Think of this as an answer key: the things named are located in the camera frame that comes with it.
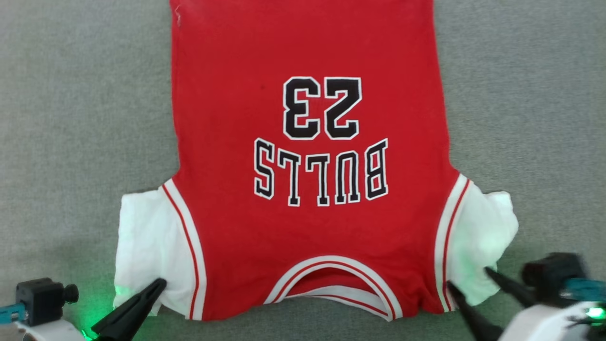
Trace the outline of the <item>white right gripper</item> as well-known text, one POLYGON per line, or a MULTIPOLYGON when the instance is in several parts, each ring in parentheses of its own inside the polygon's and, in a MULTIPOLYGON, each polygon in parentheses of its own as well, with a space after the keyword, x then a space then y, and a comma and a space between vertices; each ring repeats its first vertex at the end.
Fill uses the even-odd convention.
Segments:
POLYGON ((586 341, 592 323, 605 322, 605 309, 597 302, 578 302, 567 308, 535 305, 537 300, 530 289, 490 267, 483 270, 526 309, 515 315, 503 332, 470 306, 459 288, 448 281, 446 287, 475 341, 586 341))

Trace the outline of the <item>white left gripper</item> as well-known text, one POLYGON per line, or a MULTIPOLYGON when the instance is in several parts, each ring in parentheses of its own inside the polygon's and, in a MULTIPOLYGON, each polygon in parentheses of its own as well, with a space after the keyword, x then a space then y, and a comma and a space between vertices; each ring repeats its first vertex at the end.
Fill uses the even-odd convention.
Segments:
MULTIPOLYGON (((114 311, 92 326, 96 341, 132 341, 143 322, 151 313, 153 305, 167 286, 167 281, 158 278, 144 290, 132 296, 114 311)), ((23 341, 90 341, 85 333, 67 320, 28 326, 14 323, 24 332, 23 341)))

